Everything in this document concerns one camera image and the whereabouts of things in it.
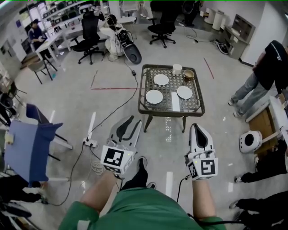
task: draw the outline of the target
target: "white plate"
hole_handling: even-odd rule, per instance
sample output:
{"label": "white plate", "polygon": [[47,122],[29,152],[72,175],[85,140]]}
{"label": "white plate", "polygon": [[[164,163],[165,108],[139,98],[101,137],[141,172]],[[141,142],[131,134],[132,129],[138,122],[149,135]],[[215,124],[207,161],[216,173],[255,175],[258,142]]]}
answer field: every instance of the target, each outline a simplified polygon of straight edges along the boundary
{"label": "white plate", "polygon": [[169,82],[169,78],[164,74],[157,74],[154,77],[154,82],[158,85],[166,85]]}
{"label": "white plate", "polygon": [[163,100],[163,95],[158,90],[150,90],[146,93],[146,100],[151,104],[158,104]]}
{"label": "white plate", "polygon": [[183,98],[183,99],[189,99],[192,97],[192,90],[189,89],[188,87],[186,86],[180,86],[178,89],[177,89],[177,94],[179,97]]}

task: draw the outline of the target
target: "black office chair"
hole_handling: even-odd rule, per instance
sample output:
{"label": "black office chair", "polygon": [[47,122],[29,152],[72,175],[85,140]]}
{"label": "black office chair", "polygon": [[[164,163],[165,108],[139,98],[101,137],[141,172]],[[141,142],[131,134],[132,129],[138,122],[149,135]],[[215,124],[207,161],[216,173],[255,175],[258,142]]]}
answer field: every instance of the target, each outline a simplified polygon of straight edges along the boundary
{"label": "black office chair", "polygon": [[176,43],[174,40],[168,38],[168,36],[171,36],[172,32],[174,32],[174,30],[176,29],[174,23],[175,23],[175,20],[177,19],[178,14],[179,14],[178,7],[171,5],[171,7],[166,6],[164,8],[161,19],[160,19],[160,24],[155,24],[156,18],[149,19],[150,21],[152,21],[153,25],[149,26],[148,30],[150,30],[154,34],[157,34],[157,35],[152,35],[152,38],[155,38],[155,39],[150,41],[150,45],[154,41],[158,41],[158,40],[162,41],[164,48],[167,48],[165,44],[165,40],[172,41],[173,44]]}
{"label": "black office chair", "polygon": [[77,41],[77,38],[73,38],[71,41],[76,41],[77,45],[73,48],[76,52],[84,52],[84,56],[78,61],[81,64],[81,60],[90,56],[90,65],[92,65],[92,54],[101,53],[104,55],[103,51],[99,51],[98,41],[100,39],[97,34],[98,16],[94,15],[93,11],[89,11],[83,15],[82,27],[83,27],[83,38],[81,42]]}

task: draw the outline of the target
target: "wicker tabletop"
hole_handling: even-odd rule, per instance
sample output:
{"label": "wicker tabletop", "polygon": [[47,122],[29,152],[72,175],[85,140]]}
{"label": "wicker tabletop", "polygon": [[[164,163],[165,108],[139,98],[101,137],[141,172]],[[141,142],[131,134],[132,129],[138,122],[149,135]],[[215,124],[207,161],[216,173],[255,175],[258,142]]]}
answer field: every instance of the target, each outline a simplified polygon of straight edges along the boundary
{"label": "wicker tabletop", "polygon": [[[194,79],[187,80],[183,74],[184,70],[193,71]],[[154,76],[157,74],[166,75],[169,78],[169,83],[162,86],[155,84]],[[190,99],[179,98],[180,111],[173,111],[171,93],[177,92],[177,89],[180,86],[187,86],[190,88],[193,95]],[[158,104],[150,104],[146,100],[146,93],[153,89],[158,90],[163,94],[163,100]],[[205,113],[205,107],[196,71],[193,68],[183,67],[182,72],[179,75],[174,75],[172,73],[172,66],[143,65],[138,100],[138,111],[142,114],[149,114],[151,120],[151,116],[202,116]]]}

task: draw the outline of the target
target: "green shirt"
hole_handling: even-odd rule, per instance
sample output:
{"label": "green shirt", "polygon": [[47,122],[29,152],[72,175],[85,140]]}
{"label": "green shirt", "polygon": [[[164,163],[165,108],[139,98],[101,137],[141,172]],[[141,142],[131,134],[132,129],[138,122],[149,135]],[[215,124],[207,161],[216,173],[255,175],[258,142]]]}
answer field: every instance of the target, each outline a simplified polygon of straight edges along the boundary
{"label": "green shirt", "polygon": [[[210,217],[204,221],[222,220]],[[120,191],[101,218],[94,209],[74,202],[59,230],[77,230],[78,223],[85,223],[89,230],[225,230],[224,225],[199,226],[173,199],[149,188]]]}

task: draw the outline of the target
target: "concrete floor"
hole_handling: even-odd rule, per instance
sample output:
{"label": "concrete floor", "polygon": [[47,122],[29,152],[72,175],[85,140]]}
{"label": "concrete floor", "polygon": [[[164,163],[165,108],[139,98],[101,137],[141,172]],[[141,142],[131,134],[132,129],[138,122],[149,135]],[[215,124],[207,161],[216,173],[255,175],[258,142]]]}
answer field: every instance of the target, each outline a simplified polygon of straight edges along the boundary
{"label": "concrete floor", "polygon": [[[156,182],[157,189],[163,193],[166,187],[166,173],[167,171],[173,172],[172,197],[176,199],[180,180],[189,174],[183,157],[189,150],[188,130],[192,123],[200,124],[211,134],[216,155],[219,158],[219,174],[209,180],[217,214],[224,220],[231,220],[235,214],[228,209],[231,202],[241,198],[264,198],[285,191],[288,189],[287,176],[280,175],[251,184],[234,184],[233,191],[228,191],[229,183],[233,183],[235,175],[255,170],[253,155],[241,154],[238,147],[239,135],[248,131],[249,126],[243,120],[234,118],[234,109],[227,104],[229,97],[244,83],[252,69],[242,65],[238,60],[221,54],[211,43],[194,44],[182,32],[179,28],[175,31],[171,38],[176,40],[176,44],[168,43],[167,49],[163,48],[161,42],[149,45],[150,34],[147,31],[139,32],[135,44],[143,60],[137,66],[129,63],[128,60],[126,63],[136,71],[138,82],[140,82],[141,69],[144,64],[179,63],[182,66],[194,68],[200,82],[206,113],[202,117],[188,117],[185,133],[181,132],[182,119],[155,117],[147,133],[140,133],[137,158],[141,155],[146,156],[148,182]],[[53,123],[64,123],[57,133],[68,139],[74,146],[73,150],[68,150],[51,144],[52,154],[59,157],[61,162],[49,159],[47,175],[50,177],[70,176],[72,166],[81,151],[82,140],[87,136],[92,113],[97,112],[95,125],[99,124],[134,92],[132,89],[91,90],[95,73],[97,72],[93,88],[136,87],[131,71],[124,65],[124,57],[111,63],[107,60],[107,56],[103,59],[100,54],[95,54],[93,65],[89,64],[88,58],[78,65],[77,61],[81,56],[81,53],[69,52],[62,61],[65,71],[59,69],[53,81],[43,76],[43,85],[27,68],[22,70],[16,79],[17,87],[28,92],[23,96],[25,102],[37,105],[47,117],[55,111]],[[145,123],[147,116],[138,113],[137,101],[138,92],[129,103],[93,132],[92,139],[99,143],[99,149],[95,151],[98,156],[100,156],[102,145],[106,143],[110,128],[118,120],[125,116],[135,115]],[[28,121],[24,111],[21,112],[21,119]],[[41,229],[57,229],[71,203],[79,200],[84,191],[98,180],[99,176],[90,171],[90,156],[89,148],[84,147],[83,154],[73,172],[70,195],[62,206],[23,203],[33,214],[31,220]],[[135,174],[136,162],[137,160],[125,174],[126,180],[131,179]],[[68,188],[68,182],[49,182],[46,190],[49,202],[61,203],[67,196]],[[116,192],[115,186],[103,213],[109,209]],[[190,213],[192,212],[192,194],[191,181],[184,181],[179,204]],[[227,229],[233,230],[242,228],[239,225],[227,226]]]}

